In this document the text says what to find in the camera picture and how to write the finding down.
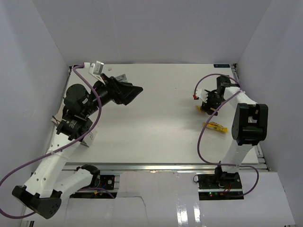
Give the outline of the silver snack packet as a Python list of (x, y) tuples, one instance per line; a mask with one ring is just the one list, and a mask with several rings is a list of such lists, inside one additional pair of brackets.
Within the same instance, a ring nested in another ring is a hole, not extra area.
[(125, 82), (125, 83), (128, 83), (128, 80), (127, 80), (127, 77), (125, 74), (122, 74), (122, 75), (119, 75), (119, 76), (116, 76), (115, 77), (118, 81), (120, 82)]

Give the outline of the yellow snack packet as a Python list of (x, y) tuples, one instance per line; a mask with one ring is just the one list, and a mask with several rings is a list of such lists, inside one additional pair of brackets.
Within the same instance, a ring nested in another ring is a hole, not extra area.
[(214, 112), (214, 111), (215, 111), (215, 109), (213, 109), (213, 108), (210, 108), (210, 110), (205, 111), (205, 110), (202, 110), (201, 107), (200, 107), (200, 106), (197, 106), (197, 105), (196, 105), (196, 109), (197, 109), (198, 111), (202, 112), (202, 113)]

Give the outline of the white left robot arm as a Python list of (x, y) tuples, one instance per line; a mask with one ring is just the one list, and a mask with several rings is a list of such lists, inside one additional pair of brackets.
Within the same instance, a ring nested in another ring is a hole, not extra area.
[(100, 170), (89, 164), (77, 167), (72, 176), (57, 180), (71, 154), (84, 141), (83, 135), (91, 131), (94, 123), (89, 117), (98, 111), (98, 104), (112, 101), (128, 105), (143, 91), (142, 87), (105, 74), (92, 88), (91, 92), (82, 84), (67, 88), (62, 119), (47, 157), (22, 186), (15, 186), (12, 191), (16, 199), (45, 219), (54, 216), (61, 203), (79, 189), (99, 186)]

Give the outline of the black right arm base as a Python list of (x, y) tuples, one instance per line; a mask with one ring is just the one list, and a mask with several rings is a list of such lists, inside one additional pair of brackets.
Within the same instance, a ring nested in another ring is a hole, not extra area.
[(198, 186), (200, 201), (243, 200), (240, 175), (216, 167), (213, 174), (197, 174), (193, 182)]

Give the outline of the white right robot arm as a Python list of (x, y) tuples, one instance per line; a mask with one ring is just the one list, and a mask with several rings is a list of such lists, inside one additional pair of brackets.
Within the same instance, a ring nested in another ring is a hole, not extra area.
[(267, 136), (268, 106), (249, 98), (238, 82), (227, 75), (218, 74), (216, 89), (195, 91), (195, 99), (201, 99), (200, 110), (210, 116), (218, 114), (223, 104), (230, 102), (235, 109), (231, 134), (233, 141), (222, 161), (217, 164), (214, 184), (226, 188), (237, 181), (238, 171), (247, 153)]

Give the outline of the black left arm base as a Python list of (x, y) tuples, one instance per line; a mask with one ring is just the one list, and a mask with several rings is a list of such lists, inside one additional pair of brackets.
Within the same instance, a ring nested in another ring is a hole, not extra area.
[(115, 175), (100, 175), (98, 188), (113, 190), (115, 187)]

